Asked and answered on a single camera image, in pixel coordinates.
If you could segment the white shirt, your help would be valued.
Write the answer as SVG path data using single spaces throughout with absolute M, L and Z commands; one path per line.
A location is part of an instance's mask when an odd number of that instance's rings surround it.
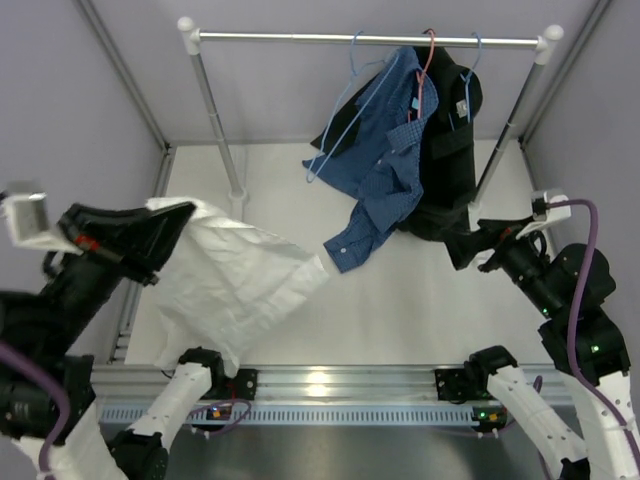
M 329 279 L 320 258 L 288 240 L 232 219 L 196 198 L 159 282 L 152 287 L 167 337 L 153 361 L 174 368 L 191 348 L 215 351 L 226 376 Z

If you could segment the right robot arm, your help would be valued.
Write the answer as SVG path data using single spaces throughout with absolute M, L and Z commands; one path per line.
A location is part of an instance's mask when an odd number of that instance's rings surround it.
M 631 362 L 621 331 L 602 308 L 616 283 L 592 243 L 574 243 L 551 258 L 531 219 L 483 220 L 480 229 L 445 241 L 454 267 L 479 253 L 479 271 L 503 271 L 543 315 L 538 332 L 579 421 L 573 430 L 525 379 L 503 346 L 477 351 L 465 362 L 465 384 L 499 400 L 535 445 L 551 479 L 636 479 L 639 428 L 631 401 Z

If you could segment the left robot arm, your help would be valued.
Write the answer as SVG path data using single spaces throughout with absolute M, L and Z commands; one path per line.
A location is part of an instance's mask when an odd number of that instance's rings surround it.
M 225 390 L 221 355 L 191 348 L 147 412 L 105 440 L 91 384 L 94 359 L 69 352 L 123 280 L 157 283 L 195 209 L 188 201 L 155 210 L 74 204 L 41 232 L 43 289 L 2 293 L 1 432 L 42 478 L 161 479 L 196 402 Z

